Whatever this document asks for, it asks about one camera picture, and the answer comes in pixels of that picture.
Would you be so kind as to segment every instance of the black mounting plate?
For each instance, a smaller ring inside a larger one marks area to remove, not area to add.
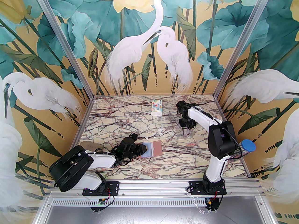
[[[208,193],[204,187],[203,187],[203,181],[189,181],[189,186],[191,195],[198,196],[198,195],[215,195],[215,192],[217,191],[217,195],[226,195],[226,189],[225,187],[218,187],[214,189],[213,193]]]
[[[90,189],[83,189],[82,195],[83,196],[108,196],[109,195],[107,191],[108,188],[113,196],[117,196],[119,190],[119,182],[107,181],[104,194],[99,195],[96,191]]]

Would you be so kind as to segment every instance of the white tissue box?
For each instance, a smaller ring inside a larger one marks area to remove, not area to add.
[[[152,116],[162,116],[163,106],[161,99],[153,99],[152,101]]]

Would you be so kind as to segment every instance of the painted wall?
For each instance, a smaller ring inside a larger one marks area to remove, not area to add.
[[[278,223],[299,222],[299,0],[269,0],[259,22],[265,36],[251,42],[218,100],[238,141],[251,139],[245,157],[265,188]]]
[[[0,223],[32,223],[48,167],[69,150],[89,104],[49,40],[57,43],[36,0],[0,0]]]
[[[94,93],[102,95],[212,93],[256,3],[256,0],[48,1],[85,76],[92,77],[88,81]],[[174,33],[162,29],[158,38],[143,45],[161,25],[172,28]],[[254,38],[267,31],[259,23]],[[51,40],[48,44],[56,49]]]

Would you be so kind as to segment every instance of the marble surface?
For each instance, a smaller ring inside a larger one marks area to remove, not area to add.
[[[152,99],[163,100],[163,116],[151,116]],[[211,95],[193,96],[103,96],[98,97],[79,141],[85,149],[111,150],[131,133],[138,134],[135,143],[160,140],[160,157],[134,159],[126,166],[99,169],[106,179],[201,178],[207,169],[210,152],[207,131],[197,124],[191,136],[179,131],[176,103],[207,104],[201,107],[221,119]],[[223,177],[246,176],[241,161],[229,161]]]

